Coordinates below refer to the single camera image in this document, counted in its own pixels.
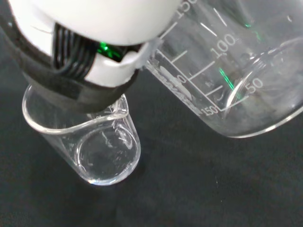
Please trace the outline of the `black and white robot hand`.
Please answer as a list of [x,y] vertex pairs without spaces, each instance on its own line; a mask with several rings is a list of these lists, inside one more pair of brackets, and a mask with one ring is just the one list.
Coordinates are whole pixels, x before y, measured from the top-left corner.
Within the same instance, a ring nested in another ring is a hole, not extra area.
[[179,0],[3,0],[2,38],[35,92],[80,113],[104,110],[160,45]]

